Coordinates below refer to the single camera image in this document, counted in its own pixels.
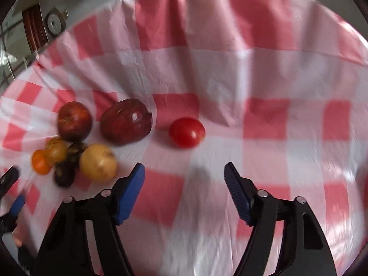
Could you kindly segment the yellow striped passion fruit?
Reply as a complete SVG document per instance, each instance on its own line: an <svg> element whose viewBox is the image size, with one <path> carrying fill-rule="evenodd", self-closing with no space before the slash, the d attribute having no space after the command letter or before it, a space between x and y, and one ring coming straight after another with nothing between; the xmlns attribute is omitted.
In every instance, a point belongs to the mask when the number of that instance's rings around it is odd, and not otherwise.
<svg viewBox="0 0 368 276"><path fill-rule="evenodd" d="M46 145L46 159L51 165L61 163L67 158L68 146L59 136L51 138Z"/></svg>

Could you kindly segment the dark wrinkled passion fruit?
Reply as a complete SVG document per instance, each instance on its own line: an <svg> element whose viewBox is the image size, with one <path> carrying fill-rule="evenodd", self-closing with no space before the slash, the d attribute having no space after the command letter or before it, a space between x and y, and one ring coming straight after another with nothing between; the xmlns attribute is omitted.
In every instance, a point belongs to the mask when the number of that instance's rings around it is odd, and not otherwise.
<svg viewBox="0 0 368 276"><path fill-rule="evenodd" d="M79 170L79 161L87 145L80 141L72 143L66 152L66 159L55 166L54 182L59 187L70 187Z"/></svg>

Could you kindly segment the red apple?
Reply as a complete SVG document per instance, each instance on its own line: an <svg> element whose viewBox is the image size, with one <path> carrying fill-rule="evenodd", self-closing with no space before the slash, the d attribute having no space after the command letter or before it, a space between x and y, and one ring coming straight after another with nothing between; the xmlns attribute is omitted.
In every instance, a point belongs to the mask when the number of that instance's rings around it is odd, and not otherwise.
<svg viewBox="0 0 368 276"><path fill-rule="evenodd" d="M83 141L92 130L92 115L82 103L68 102L58 112L57 128L63 140L68 142Z"/></svg>

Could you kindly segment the yellow onion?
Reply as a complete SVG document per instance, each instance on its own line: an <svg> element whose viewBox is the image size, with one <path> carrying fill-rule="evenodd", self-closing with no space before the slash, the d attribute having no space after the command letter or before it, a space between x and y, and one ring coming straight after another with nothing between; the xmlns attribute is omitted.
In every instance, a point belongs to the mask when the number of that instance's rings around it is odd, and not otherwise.
<svg viewBox="0 0 368 276"><path fill-rule="evenodd" d="M94 143L82 152L79 170L91 181L106 182L116 177L118 162L115 153L108 146Z"/></svg>

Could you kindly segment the dark red onion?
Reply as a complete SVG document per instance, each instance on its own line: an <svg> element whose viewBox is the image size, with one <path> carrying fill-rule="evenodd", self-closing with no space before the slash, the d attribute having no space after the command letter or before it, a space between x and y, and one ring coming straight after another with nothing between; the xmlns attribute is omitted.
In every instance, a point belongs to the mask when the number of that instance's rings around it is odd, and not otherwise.
<svg viewBox="0 0 368 276"><path fill-rule="evenodd" d="M152 114L135 98L125 99L101 115L102 136L115 145L126 145L146 137L153 124Z"/></svg>

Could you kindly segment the red tomato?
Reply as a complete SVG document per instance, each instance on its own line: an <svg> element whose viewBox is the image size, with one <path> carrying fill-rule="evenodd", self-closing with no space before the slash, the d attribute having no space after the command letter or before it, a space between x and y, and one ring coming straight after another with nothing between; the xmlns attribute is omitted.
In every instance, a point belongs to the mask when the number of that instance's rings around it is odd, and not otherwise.
<svg viewBox="0 0 368 276"><path fill-rule="evenodd" d="M194 118L183 117L175 120L169 127L169 137L179 148L193 148L206 136L203 124Z"/></svg>

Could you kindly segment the red white checkered tablecloth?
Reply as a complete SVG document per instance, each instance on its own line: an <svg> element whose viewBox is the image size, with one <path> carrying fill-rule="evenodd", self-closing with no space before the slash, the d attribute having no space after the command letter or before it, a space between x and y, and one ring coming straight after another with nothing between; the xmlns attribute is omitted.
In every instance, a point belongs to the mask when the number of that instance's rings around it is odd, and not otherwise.
<svg viewBox="0 0 368 276"><path fill-rule="evenodd" d="M276 198L304 197L338 273L367 239L367 42L316 0L113 0L62 33L1 97L1 170L20 168L6 210L27 194L17 234L32 253L66 196L105 184L79 176L68 190L31 168L78 101L92 113L88 143L103 142L102 113L126 98L153 115L143 140L114 147L120 175L146 178L119 228L137 275L231 275L251 229L224 181L239 174ZM177 119L204 140L179 148Z"/></svg>

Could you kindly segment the wooden door frame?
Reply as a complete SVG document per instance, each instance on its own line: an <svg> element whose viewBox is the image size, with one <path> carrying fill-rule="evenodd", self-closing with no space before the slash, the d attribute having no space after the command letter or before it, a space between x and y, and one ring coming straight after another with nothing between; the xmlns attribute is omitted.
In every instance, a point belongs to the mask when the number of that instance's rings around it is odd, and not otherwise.
<svg viewBox="0 0 368 276"><path fill-rule="evenodd" d="M22 15L24 31L30 51L38 51L49 42L40 11L40 5L35 4L27 8L22 12Z"/></svg>

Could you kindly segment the round wall fan vent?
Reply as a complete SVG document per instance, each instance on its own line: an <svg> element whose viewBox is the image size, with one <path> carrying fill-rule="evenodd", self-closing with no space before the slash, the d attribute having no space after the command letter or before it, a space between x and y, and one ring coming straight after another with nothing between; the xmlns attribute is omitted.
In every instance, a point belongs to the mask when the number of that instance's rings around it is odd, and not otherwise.
<svg viewBox="0 0 368 276"><path fill-rule="evenodd" d="M66 19L57 8L53 8L44 18L44 26L51 36L57 37L65 31Z"/></svg>

